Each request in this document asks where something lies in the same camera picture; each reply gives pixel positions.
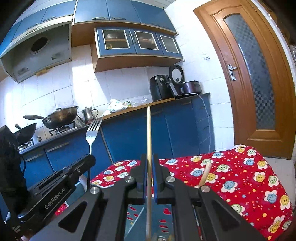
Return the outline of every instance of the cable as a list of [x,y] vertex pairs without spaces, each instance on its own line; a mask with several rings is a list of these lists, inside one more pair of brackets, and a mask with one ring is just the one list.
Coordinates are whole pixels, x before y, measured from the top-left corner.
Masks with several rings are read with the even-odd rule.
[[21,156],[21,158],[23,159],[23,161],[24,161],[24,169],[23,169],[23,171],[22,171],[22,176],[24,177],[24,174],[25,174],[25,170],[26,170],[26,161],[25,161],[25,159],[24,159],[24,157],[22,156],[22,155],[20,155]]
[[[187,95],[192,95],[192,94],[194,94],[194,95],[198,95],[198,96],[202,99],[202,97],[201,97],[199,94],[197,94],[197,93],[183,94],[183,95],[177,95],[177,96],[187,96]],[[210,153],[210,152],[211,152],[211,130],[210,130],[211,128],[210,128],[210,116],[209,116],[209,113],[208,113],[206,107],[205,107],[205,111],[206,111],[206,113],[207,113],[207,117],[208,117],[208,121],[209,121],[209,135],[210,135],[209,153]]]

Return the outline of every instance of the plastic bag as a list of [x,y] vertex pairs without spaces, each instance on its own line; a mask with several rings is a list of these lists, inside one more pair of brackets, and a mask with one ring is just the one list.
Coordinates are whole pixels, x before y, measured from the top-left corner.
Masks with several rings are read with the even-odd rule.
[[131,100],[132,107],[136,107],[136,106],[144,105],[144,104],[149,104],[149,103],[151,103],[151,100],[148,99],[147,97]]

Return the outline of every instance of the metal teapot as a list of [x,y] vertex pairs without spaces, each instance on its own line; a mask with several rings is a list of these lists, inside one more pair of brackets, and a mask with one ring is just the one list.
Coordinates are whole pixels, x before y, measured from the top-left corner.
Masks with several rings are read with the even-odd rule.
[[88,122],[92,121],[95,119],[99,114],[99,111],[97,109],[93,109],[92,107],[85,107],[85,109],[82,110],[82,116],[81,118],[79,115],[78,118],[83,121],[84,124],[87,124]]

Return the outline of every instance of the frying pan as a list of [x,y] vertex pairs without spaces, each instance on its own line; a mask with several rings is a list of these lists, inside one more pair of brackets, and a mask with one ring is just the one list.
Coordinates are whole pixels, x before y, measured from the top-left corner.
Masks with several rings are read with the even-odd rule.
[[37,123],[34,123],[24,128],[21,128],[18,124],[15,125],[15,127],[19,129],[16,133],[14,133],[19,146],[32,139],[36,130],[36,125]]

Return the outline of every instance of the power cord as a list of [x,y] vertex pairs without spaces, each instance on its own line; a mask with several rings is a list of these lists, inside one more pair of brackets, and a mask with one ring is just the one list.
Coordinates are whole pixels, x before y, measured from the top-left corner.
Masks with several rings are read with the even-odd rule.
[[[192,94],[194,94],[194,95],[198,95],[198,96],[202,99],[202,97],[201,97],[199,94],[197,94],[197,93],[183,94],[183,95],[177,95],[177,96],[187,96],[187,95],[192,95]],[[212,141],[212,140],[211,140],[211,131],[210,131],[210,116],[209,116],[209,113],[208,113],[206,107],[205,107],[205,111],[206,111],[206,113],[207,113],[207,117],[208,117],[208,121],[209,121],[209,135],[210,135],[209,153],[210,153],[210,152],[211,152],[211,141]]]

